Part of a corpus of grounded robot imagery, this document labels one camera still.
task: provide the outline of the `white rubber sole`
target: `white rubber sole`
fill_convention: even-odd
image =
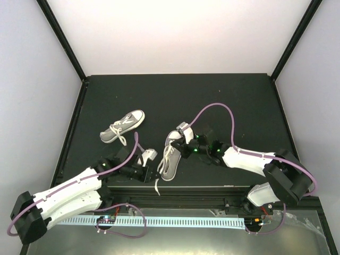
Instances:
[[[167,138],[165,139],[164,146],[166,146],[166,140],[168,140],[168,138],[169,138],[169,136],[170,136],[170,134],[171,134],[171,133],[172,133],[172,132],[170,132],[170,133],[168,134]],[[162,175],[160,175],[160,177],[161,177],[161,179],[162,179],[163,181],[169,182],[169,181],[172,181],[172,180],[175,178],[175,176],[176,176],[176,173],[177,173],[177,167],[179,166],[179,163],[180,163],[181,157],[182,157],[182,155],[180,155],[180,158],[179,158],[179,159],[178,159],[178,161],[177,161],[177,165],[176,165],[175,173],[174,173],[174,176],[173,176],[171,179],[164,179],[164,178],[163,178],[163,176],[162,176]]]
[[[122,131],[120,134],[125,134],[125,133],[129,132],[130,130],[133,130],[133,129],[139,127],[139,125],[142,124],[142,122],[143,122],[144,119],[145,119],[145,113],[144,113],[142,110],[141,110],[141,112],[142,112],[142,118],[141,118],[135,125],[133,125],[133,126],[131,126],[130,128],[128,128],[128,129]],[[103,141],[102,139],[101,139],[101,141],[102,141],[103,143],[112,143],[112,142],[115,141],[117,138],[118,138],[118,136],[115,136],[115,137],[111,138],[111,139],[108,140],[108,141]]]

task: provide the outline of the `white wall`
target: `white wall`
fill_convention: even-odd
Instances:
[[[340,250],[340,1],[323,1],[277,85]]]
[[[269,73],[310,0],[49,0],[87,75]]]
[[[49,187],[81,85],[36,1],[0,2],[0,77],[0,246],[19,254],[11,210]]]

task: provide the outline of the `shoelace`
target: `shoelace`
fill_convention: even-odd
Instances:
[[[126,139],[125,139],[125,137],[123,137],[123,136],[120,134],[122,128],[120,127],[120,128],[117,129],[117,128],[114,127],[114,124],[112,124],[112,125],[110,125],[110,129],[111,129],[111,131],[119,138],[119,140],[121,141],[121,143],[122,143],[124,146],[126,146]]]
[[[158,167],[157,167],[157,172],[159,172],[159,174],[162,174],[163,171],[165,170],[166,165],[169,162],[169,157],[172,155],[172,153],[175,151],[175,148],[172,147],[171,145],[167,145],[164,148],[164,152],[163,152],[163,158],[160,161]],[[157,192],[157,194],[160,196],[160,193],[158,191],[158,187],[157,187],[157,183],[158,183],[159,179],[156,179],[155,181],[155,191]]]

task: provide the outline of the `black tabletop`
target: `black tabletop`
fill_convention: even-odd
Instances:
[[[228,105],[235,116],[235,143],[255,151],[293,151],[275,87],[266,74],[151,74],[95,75],[83,101],[67,161],[64,181],[76,176],[100,157],[118,151],[117,139],[103,143],[99,133],[120,120],[126,113],[141,109],[144,122],[138,131],[140,144],[154,148],[159,164],[167,135],[181,122],[191,122],[206,105],[214,102]],[[230,142],[231,119],[222,107],[205,111],[197,124],[207,123],[220,140]],[[133,147],[133,131],[124,136]],[[236,168],[223,168],[203,163],[198,155],[181,159],[177,175],[158,186],[249,186],[265,182],[259,175]],[[150,187],[123,178],[112,178],[111,186]]]

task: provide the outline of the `gray sneaker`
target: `gray sneaker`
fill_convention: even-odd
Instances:
[[[163,159],[158,165],[158,171],[164,181],[171,181],[176,175],[181,153],[172,147],[170,143],[178,138],[181,138],[180,133],[178,131],[172,131],[165,140]]]
[[[120,121],[111,124],[104,132],[100,133],[100,138],[104,143],[111,143],[117,138],[126,146],[126,139],[122,134],[137,128],[145,119],[145,113],[142,110],[134,110],[126,114]]]

